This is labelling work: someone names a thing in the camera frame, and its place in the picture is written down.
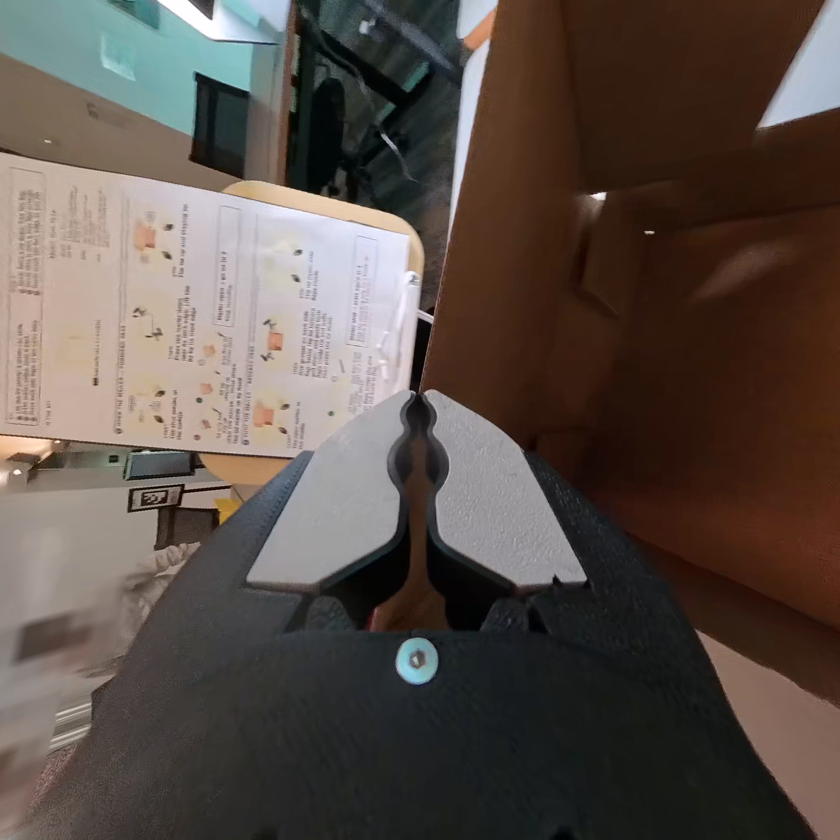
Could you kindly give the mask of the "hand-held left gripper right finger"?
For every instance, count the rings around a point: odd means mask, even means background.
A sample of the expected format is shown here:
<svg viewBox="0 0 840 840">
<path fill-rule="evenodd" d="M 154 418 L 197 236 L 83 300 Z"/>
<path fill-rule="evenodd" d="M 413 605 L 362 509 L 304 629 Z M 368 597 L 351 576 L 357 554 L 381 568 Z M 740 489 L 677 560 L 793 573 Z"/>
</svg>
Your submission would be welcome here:
<svg viewBox="0 0 840 840">
<path fill-rule="evenodd" d="M 587 575 L 524 450 L 482 415 L 439 391 L 427 413 L 427 572 L 447 618 L 486 618 L 502 599 Z"/>
</svg>

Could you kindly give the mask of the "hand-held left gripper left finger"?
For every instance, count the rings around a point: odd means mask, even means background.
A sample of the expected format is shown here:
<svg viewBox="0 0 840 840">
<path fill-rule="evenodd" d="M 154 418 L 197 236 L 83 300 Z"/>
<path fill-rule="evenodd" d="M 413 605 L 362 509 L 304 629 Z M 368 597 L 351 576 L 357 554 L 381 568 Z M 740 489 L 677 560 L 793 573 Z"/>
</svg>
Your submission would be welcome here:
<svg viewBox="0 0 840 840">
<path fill-rule="evenodd" d="M 400 590 L 410 567 L 405 480 L 416 396 L 390 396 L 309 456 L 246 575 L 250 587 L 331 596 L 349 613 L 372 613 Z"/>
</svg>

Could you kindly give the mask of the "white cardboard box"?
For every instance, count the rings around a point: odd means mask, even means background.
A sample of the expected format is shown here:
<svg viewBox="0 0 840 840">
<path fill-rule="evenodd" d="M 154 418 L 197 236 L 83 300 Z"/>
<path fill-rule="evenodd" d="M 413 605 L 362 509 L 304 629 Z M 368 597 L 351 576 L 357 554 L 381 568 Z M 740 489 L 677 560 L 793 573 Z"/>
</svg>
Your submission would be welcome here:
<svg viewBox="0 0 840 840">
<path fill-rule="evenodd" d="M 664 558 L 700 629 L 838 705 L 832 2 L 499 2 L 422 386 Z"/>
</svg>

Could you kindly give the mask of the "printed instruction sheet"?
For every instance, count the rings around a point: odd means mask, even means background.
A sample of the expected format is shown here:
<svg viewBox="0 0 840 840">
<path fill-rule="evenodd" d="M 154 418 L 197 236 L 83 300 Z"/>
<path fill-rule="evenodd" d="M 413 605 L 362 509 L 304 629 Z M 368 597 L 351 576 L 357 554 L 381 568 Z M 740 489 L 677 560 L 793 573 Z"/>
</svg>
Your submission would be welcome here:
<svg viewBox="0 0 840 840">
<path fill-rule="evenodd" d="M 399 219 L 2 154 L 2 435 L 292 458 L 408 388 Z"/>
</svg>

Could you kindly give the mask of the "black office chair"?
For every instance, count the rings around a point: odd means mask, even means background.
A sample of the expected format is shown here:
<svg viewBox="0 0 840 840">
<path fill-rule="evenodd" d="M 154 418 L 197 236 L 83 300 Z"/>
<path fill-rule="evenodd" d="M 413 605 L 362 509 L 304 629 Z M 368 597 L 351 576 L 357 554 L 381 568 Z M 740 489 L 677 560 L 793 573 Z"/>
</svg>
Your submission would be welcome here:
<svg viewBox="0 0 840 840">
<path fill-rule="evenodd" d="M 300 129 L 300 113 L 290 115 L 285 184 L 305 193 L 382 209 L 370 165 L 384 151 L 390 151 L 405 166 L 408 138 L 403 133 L 382 133 L 372 124 L 360 145 L 347 149 L 345 89 L 336 77 L 321 80 L 304 101 L 303 110 L 308 118 L 306 132 Z"/>
</svg>

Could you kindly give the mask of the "framed dark board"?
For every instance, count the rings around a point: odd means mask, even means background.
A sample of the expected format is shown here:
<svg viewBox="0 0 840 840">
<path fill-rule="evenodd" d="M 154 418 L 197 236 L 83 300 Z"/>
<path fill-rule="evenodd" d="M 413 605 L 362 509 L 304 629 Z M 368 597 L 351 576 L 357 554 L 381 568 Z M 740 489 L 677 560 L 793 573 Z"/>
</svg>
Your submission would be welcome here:
<svg viewBox="0 0 840 840">
<path fill-rule="evenodd" d="M 195 72 L 196 99 L 189 160 L 242 180 L 250 94 Z"/>
</svg>

